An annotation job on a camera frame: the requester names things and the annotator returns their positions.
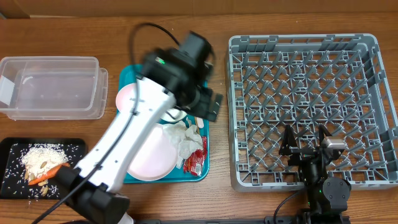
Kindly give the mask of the white plastic fork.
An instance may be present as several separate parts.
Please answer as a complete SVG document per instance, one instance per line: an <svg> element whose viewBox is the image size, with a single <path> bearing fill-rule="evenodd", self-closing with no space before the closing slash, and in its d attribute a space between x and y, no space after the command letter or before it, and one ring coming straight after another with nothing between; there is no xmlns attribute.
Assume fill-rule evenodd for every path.
<svg viewBox="0 0 398 224"><path fill-rule="evenodd" d="M198 122L199 122L199 127L204 128L204 121L201 118L198 118Z"/></svg>

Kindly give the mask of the teal serving tray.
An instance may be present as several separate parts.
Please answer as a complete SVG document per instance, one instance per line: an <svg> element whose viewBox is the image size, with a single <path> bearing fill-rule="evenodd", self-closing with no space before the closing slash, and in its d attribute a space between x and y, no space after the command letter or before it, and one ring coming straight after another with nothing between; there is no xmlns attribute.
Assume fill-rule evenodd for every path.
<svg viewBox="0 0 398 224"><path fill-rule="evenodd" d="M135 83L135 77L132 75L133 68L134 67L136 70L140 70L142 65L129 65L125 67L122 72L119 75L119 91L121 91L126 85ZM166 120L161 118L159 120L159 124L177 124L176 121L172 121L172 119L166 115ZM186 126L190 126L190 124L195 124L196 121L194 121L194 117L191 115L182 115L182 121L185 123ZM200 127L198 130L199 135L203 138L204 144L205 144L205 149L204 153L205 156L203 157L203 162L201 163L201 174L197 175L195 170L192 169L192 172L190 169L187 168L188 162L183 162L182 168L175 167L173 170L171 170L165 177L159 179L159 180L149 180L149 182L159 182L159 183L174 183L174 182L198 182L201 181L206 177L206 175L209 172L210 169L210 159L207 159L207 157L210 155L210 147L208 147L208 143L210 142L209 140L209 122L207 120L204 120L203 122L201 121ZM133 175L131 175L129 172L127 172L125 178L124 178L124 184L142 184L145 181L144 180L139 180L135 178Z"/></svg>

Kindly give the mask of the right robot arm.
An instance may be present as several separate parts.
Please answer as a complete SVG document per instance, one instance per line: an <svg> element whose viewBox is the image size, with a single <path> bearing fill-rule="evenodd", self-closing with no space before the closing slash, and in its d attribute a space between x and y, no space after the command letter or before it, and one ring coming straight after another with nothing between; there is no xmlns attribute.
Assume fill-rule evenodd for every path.
<svg viewBox="0 0 398 224"><path fill-rule="evenodd" d="M324 125L318 129L320 143L311 148L299 148L290 125L285 127L279 154L289 156L288 165L297 166L299 179L304 188L287 197L273 214L274 223L349 223L349 217L342 213L348 209L351 184L339 177L330 177L326 167L340 158L345 142L334 137ZM301 209L295 216L278 217L280 208L290 199L306 192L308 208Z"/></svg>

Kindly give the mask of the wooden chopstick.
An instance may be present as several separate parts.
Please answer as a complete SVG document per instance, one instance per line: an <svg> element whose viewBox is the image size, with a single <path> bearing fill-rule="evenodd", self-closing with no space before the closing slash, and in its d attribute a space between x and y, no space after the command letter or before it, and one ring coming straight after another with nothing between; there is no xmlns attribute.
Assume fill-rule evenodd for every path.
<svg viewBox="0 0 398 224"><path fill-rule="evenodd" d="M198 122L198 118L197 117L195 117L195 124L197 126L197 134L200 135L200 127L199 127L199 122Z"/></svg>

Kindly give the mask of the orange carrot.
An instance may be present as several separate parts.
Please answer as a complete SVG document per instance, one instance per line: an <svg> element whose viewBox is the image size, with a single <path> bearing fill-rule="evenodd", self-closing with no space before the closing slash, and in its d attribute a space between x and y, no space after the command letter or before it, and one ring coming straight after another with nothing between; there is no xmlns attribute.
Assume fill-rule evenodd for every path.
<svg viewBox="0 0 398 224"><path fill-rule="evenodd" d="M55 177L55 175L57 174L57 172L59 171L59 169L60 169L61 167L63 167L63 166L64 166L64 167L69 167L70 165L69 165L69 163L59 164L59 165L53 167L52 169L50 169L47 173L41 175L40 177L38 177L38 178L36 178L36 179L34 179L34 180L31 180L31 181L28 183L28 185L35 185L35 184L38 184L38 183L40 183L40 182L43 182L43 181L45 181L45 180L47 180L47 179L51 179L52 177Z"/></svg>

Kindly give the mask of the grey plastic dishwasher rack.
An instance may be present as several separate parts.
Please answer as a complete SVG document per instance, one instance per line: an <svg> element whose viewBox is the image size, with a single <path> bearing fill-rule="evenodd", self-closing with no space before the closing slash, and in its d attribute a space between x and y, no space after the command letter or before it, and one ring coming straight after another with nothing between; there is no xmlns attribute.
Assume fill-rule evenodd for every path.
<svg viewBox="0 0 398 224"><path fill-rule="evenodd" d="M235 35L226 69L233 189L299 189L279 154L284 130L313 148L319 125L346 144L329 176L355 190L397 186L397 113L374 35Z"/></svg>

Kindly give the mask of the pink bowl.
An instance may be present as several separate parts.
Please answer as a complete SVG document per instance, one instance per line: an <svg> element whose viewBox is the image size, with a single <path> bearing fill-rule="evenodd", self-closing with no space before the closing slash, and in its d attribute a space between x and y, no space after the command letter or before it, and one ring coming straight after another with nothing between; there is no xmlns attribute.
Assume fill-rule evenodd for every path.
<svg viewBox="0 0 398 224"><path fill-rule="evenodd" d="M136 84L131 83L122 87L116 96L116 107L119 112L131 111L136 102Z"/></svg>

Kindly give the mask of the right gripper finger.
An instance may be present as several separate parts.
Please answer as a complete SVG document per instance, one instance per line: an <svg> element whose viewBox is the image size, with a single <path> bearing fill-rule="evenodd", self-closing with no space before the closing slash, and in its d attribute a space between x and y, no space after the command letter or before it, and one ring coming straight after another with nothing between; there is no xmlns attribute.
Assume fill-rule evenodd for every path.
<svg viewBox="0 0 398 224"><path fill-rule="evenodd" d="M327 128L323 124L320 124L318 127L318 136L321 144L325 137L332 136L332 134L329 132L329 130L327 130Z"/></svg>
<svg viewBox="0 0 398 224"><path fill-rule="evenodd" d="M285 126L282 144L280 145L279 154L283 156L291 156L298 154L299 149L294 136L294 130L291 125Z"/></svg>

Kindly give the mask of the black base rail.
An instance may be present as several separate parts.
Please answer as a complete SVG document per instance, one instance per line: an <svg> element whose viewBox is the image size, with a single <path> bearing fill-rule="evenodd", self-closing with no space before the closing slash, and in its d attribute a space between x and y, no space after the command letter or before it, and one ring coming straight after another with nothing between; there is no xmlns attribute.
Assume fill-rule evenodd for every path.
<svg viewBox="0 0 398 224"><path fill-rule="evenodd" d="M302 217L296 216L279 216L274 221L272 216L259 218L243 218L243 219L215 219L215 220L159 220L146 219L135 220L137 224L299 224L299 223L342 223L350 224L349 216L342 217L340 220L326 221L325 219L315 219L315 221L306 221Z"/></svg>

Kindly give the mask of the white napkin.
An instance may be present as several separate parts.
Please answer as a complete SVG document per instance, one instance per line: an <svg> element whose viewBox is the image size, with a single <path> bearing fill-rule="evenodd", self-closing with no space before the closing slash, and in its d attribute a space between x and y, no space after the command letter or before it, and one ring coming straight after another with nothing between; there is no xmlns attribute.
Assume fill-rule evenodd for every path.
<svg viewBox="0 0 398 224"><path fill-rule="evenodd" d="M181 169L183 161L196 150L203 150L203 140L196 132L196 125L187 127L184 121L179 121L175 124L163 124L162 128L171 145L177 149L176 168Z"/></svg>

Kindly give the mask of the rice and food scraps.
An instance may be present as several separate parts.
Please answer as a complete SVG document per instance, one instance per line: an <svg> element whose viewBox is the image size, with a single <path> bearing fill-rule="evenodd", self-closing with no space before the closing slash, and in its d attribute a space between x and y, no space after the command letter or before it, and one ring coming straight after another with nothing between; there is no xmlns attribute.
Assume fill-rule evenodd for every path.
<svg viewBox="0 0 398 224"><path fill-rule="evenodd" d="M47 148L34 148L22 158L22 163L26 172L30 175L31 181L47 173L53 167L68 162L64 153Z"/></svg>

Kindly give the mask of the white small bowl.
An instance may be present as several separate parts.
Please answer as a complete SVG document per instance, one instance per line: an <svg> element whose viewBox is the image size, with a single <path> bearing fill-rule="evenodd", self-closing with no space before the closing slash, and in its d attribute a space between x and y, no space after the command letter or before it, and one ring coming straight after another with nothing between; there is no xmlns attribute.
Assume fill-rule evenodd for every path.
<svg viewBox="0 0 398 224"><path fill-rule="evenodd" d="M175 108L167 110L162 116L161 120L168 123L177 123L186 117L187 113Z"/></svg>

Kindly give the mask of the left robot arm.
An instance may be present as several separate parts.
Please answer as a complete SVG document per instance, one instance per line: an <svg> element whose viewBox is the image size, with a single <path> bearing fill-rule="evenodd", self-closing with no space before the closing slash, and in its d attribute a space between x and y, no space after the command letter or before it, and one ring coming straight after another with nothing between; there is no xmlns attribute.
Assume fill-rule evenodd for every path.
<svg viewBox="0 0 398 224"><path fill-rule="evenodd" d="M61 167L54 181L61 199L43 217L66 204L91 223L134 223L130 199L120 195L127 168L160 117L177 108L216 121L221 94L204 87L213 66L211 44L190 32L177 49L155 49L145 56L136 78L133 106L120 112L97 145L74 168Z"/></svg>

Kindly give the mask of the black plastic tray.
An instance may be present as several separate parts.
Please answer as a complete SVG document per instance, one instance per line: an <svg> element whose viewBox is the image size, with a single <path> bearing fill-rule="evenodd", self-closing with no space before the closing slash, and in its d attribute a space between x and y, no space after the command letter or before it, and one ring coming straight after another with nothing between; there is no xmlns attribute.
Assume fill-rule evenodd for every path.
<svg viewBox="0 0 398 224"><path fill-rule="evenodd" d="M64 153L74 166L87 152L84 140L78 138L6 138L1 141L2 199L59 199L59 188L51 180L29 185L22 158L34 148L47 148Z"/></svg>

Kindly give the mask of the clear plastic bin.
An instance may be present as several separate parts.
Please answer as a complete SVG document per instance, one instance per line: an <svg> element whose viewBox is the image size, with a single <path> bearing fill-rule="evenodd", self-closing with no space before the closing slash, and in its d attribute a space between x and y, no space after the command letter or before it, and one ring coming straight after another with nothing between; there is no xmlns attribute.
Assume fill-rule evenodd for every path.
<svg viewBox="0 0 398 224"><path fill-rule="evenodd" d="M107 95L108 71L95 57L1 60L1 113L13 120L100 119Z"/></svg>

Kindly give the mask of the red snack wrapper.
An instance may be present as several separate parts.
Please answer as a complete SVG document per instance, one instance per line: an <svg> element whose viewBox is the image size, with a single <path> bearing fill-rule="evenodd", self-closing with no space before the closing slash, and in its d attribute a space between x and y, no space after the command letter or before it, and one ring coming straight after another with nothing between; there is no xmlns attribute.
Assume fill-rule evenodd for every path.
<svg viewBox="0 0 398 224"><path fill-rule="evenodd" d="M196 150L183 164L184 173L191 173L193 176L201 176L204 163L208 154L208 141L206 136L202 136L203 149Z"/></svg>

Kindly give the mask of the large pink plate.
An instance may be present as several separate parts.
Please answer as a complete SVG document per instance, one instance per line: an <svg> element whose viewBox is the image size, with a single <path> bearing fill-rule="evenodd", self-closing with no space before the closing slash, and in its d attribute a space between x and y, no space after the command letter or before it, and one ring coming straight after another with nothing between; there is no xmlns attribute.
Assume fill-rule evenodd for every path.
<svg viewBox="0 0 398 224"><path fill-rule="evenodd" d="M134 157L127 173L145 182L159 180L176 166L177 149L170 143L161 124L156 124Z"/></svg>

